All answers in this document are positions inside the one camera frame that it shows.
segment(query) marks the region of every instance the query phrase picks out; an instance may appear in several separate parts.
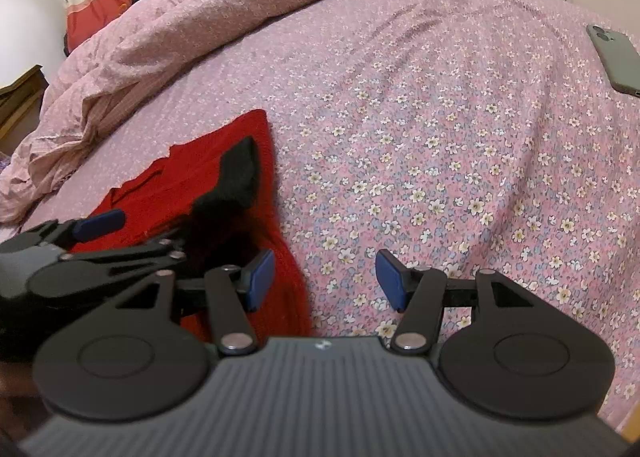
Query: circular black disc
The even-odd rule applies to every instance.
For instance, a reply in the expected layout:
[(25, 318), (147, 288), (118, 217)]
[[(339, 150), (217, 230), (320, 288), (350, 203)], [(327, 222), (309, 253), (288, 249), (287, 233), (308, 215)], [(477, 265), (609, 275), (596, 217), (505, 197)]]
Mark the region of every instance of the circular black disc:
[(34, 362), (43, 398), (67, 415), (111, 423), (157, 415), (190, 397), (209, 371), (202, 342), (169, 322), (84, 330), (53, 336)]
[(453, 334), (442, 346), (439, 370), (459, 396), (482, 410), (552, 421), (595, 412), (614, 362), (607, 345), (571, 318), (513, 308)]

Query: white flower pattern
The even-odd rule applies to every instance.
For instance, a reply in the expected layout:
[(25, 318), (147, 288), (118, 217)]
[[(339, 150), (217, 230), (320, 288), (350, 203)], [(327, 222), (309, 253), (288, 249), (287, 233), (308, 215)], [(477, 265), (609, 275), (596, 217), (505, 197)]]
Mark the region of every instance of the white flower pattern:
[[(400, 316), (374, 270), (383, 247), (456, 278), (491, 267), (619, 346), (600, 413), (617, 426), (640, 357), (640, 105), (612, 90), (584, 31), (601, 20), (556, 0), (385, 4), (324, 0), (277, 19), (176, 78), (179, 112), (163, 92), (113, 137), (162, 123), (142, 171), (174, 142), (264, 108), (282, 231), (318, 335), (391, 338)], [(424, 33), (427, 7), (443, 23)], [(87, 161), (99, 197), (136, 174), (118, 178), (132, 162), (104, 141)], [(99, 201), (73, 181), (57, 218)], [(468, 314), (447, 310), (443, 336)]]

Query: pink comforter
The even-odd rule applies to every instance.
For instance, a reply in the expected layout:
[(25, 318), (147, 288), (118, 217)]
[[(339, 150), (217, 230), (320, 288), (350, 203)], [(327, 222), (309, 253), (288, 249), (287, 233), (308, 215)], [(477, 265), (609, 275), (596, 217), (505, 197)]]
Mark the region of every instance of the pink comforter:
[(28, 225), (87, 214), (171, 144), (264, 108), (318, 333), (393, 334), (381, 247), (452, 277), (493, 267), (610, 345), (601, 415), (619, 426), (639, 395), (640, 113), (593, 22), (556, 0), (323, 0), (185, 71)]
[(45, 93), (40, 123), (0, 174), (0, 224), (19, 220), (185, 65), (315, 0), (144, 0), (84, 42)]

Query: wooden nightstand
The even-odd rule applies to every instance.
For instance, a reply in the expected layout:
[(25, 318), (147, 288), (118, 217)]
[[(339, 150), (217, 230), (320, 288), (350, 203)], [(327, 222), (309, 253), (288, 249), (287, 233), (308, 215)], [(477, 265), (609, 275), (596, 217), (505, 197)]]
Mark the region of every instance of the wooden nightstand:
[(0, 87), (0, 152), (11, 155), (36, 129), (42, 96), (49, 84), (36, 65), (8, 87)]

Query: bed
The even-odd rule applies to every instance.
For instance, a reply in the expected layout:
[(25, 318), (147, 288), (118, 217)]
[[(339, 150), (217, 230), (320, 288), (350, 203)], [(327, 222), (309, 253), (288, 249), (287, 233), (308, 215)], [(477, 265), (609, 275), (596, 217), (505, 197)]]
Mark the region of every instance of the bed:
[[(263, 108), (317, 334), (393, 334), (382, 247), (451, 277), (493, 267), (610, 345), (600, 414), (620, 428), (638, 397), (640, 118), (593, 22), (610, 25), (558, 0), (320, 0), (180, 70), (23, 226), (86, 215), (172, 144)], [(445, 334), (469, 321), (450, 311)]]

